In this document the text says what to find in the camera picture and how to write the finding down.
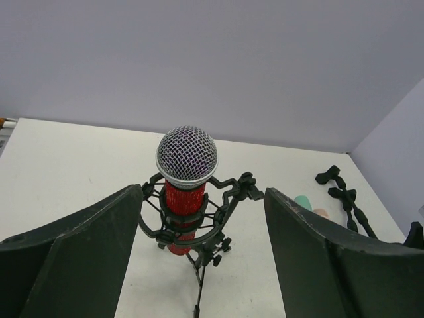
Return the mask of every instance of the black tripod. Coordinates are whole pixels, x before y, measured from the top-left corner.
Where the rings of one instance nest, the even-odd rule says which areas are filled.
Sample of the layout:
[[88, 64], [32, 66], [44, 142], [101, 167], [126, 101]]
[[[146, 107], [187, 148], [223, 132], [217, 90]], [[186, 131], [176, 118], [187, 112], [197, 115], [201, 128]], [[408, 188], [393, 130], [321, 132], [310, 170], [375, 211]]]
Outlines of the black tripod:
[[[232, 187], [230, 190], [223, 193], [222, 206], [218, 206], [209, 200], [206, 193], [203, 198], [201, 209], [197, 213], [190, 215], [189, 217], [181, 217], [173, 214], [166, 206], [164, 199], [164, 187], [161, 192], [154, 189], [157, 185], [163, 185], [163, 183], [158, 182], [162, 178], [163, 176], [161, 174], [156, 174], [152, 176], [149, 182], [146, 182], [142, 187], [144, 194], [143, 201], [147, 201], [151, 206], [153, 206], [153, 208], [160, 212], [162, 226], [159, 230], [152, 231], [144, 222], [141, 212], [138, 223], [147, 236], [152, 239], [156, 239], [159, 248], [164, 249], [165, 246], [174, 244], [176, 247], [190, 247], [198, 254], [196, 259], [193, 259], [189, 254], [186, 255], [195, 269], [197, 281], [199, 282], [199, 294], [197, 297], [197, 304], [194, 308], [194, 318], [199, 318], [200, 300], [206, 267], [210, 264], [210, 262], [212, 262], [215, 267], [218, 266], [222, 259], [222, 256], [218, 253], [228, 252], [231, 249], [231, 239], [229, 237], [225, 238], [225, 235], [222, 232], [223, 227], [227, 224], [227, 221], [233, 214], [233, 211], [239, 202], [244, 201], [247, 198], [255, 201], [263, 199], [264, 193], [259, 191], [255, 186], [256, 179], [253, 178], [253, 175], [250, 172], [243, 173], [237, 181], [232, 178], [220, 182], [218, 179], [211, 177], [207, 182], [215, 186], [217, 189], [223, 189], [228, 186]], [[157, 208], [151, 201], [149, 201], [150, 197], [156, 197], [159, 199], [160, 208]], [[206, 213], [208, 203], [217, 208], [215, 213]], [[211, 219], [212, 225], [203, 225], [205, 218]], [[193, 223], [193, 225], [190, 227], [179, 227], [176, 225], [176, 222], [178, 224], [190, 222]], [[178, 240], [182, 234], [192, 233], [198, 229], [204, 229], [207, 227], [210, 227], [211, 230], [200, 237], [193, 240]]]

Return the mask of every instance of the microphone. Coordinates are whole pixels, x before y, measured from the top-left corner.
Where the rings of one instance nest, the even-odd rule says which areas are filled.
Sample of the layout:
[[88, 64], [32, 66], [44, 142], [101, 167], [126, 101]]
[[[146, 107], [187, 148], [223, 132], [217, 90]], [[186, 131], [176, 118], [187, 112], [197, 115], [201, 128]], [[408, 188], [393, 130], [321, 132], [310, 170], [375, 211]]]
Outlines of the microphone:
[[[202, 206], [206, 181], [218, 165], [217, 147], [211, 136], [194, 126], [181, 126], [170, 130], [160, 141], [156, 151], [156, 165], [165, 178], [165, 204], [178, 216], [196, 214]], [[172, 221], [181, 229], [194, 222]], [[193, 240], [195, 230], [179, 235], [178, 240]], [[168, 245], [175, 255], [186, 255], [190, 247]]]

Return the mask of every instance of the white table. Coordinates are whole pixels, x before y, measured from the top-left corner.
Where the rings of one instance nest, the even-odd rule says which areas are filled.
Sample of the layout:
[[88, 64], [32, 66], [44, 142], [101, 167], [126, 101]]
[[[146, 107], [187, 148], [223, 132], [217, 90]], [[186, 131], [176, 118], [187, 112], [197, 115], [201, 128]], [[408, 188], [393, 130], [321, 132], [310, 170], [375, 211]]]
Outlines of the white table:
[[[0, 239], [69, 215], [129, 184], [144, 183], [157, 172], [154, 156], [161, 138], [20, 119], [0, 157]], [[348, 155], [221, 140], [216, 144], [220, 163], [215, 176], [220, 180], [251, 171], [260, 189], [274, 187], [289, 197], [305, 194], [313, 208], [326, 209], [333, 221], [346, 225], [340, 203], [327, 194], [331, 185], [314, 180], [336, 164], [348, 187], [358, 190], [356, 202], [379, 239], [404, 240]], [[219, 201], [218, 192], [211, 195]], [[156, 229], [159, 220], [151, 215], [147, 219]], [[240, 203], [224, 233], [233, 239], [233, 249], [219, 267], [207, 269], [201, 317], [285, 317], [263, 202]], [[196, 299], [197, 280], [186, 258], [159, 250], [138, 231], [116, 317], [192, 317]]]

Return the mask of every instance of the wall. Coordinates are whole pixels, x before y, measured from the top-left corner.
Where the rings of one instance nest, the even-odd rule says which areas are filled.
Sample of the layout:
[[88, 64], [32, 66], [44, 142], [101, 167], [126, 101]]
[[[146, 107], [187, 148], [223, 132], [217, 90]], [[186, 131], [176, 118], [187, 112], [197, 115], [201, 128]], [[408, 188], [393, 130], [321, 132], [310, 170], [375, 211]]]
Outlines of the wall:
[[418, 212], [424, 205], [423, 123], [424, 79], [352, 153], [405, 234], [413, 221], [424, 225], [424, 217]]
[[352, 150], [424, 75], [423, 0], [0, 2], [0, 113]]

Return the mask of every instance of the microphone grille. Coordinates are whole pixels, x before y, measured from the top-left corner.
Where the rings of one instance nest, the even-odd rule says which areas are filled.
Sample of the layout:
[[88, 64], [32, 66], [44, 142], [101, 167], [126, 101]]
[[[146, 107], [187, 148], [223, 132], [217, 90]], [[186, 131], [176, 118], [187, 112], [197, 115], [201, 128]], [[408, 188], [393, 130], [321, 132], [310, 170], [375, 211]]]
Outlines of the microphone grille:
[[218, 152], [213, 139], [203, 129], [180, 126], [160, 141], [156, 165], [162, 175], [180, 189], [206, 182], [216, 170]]

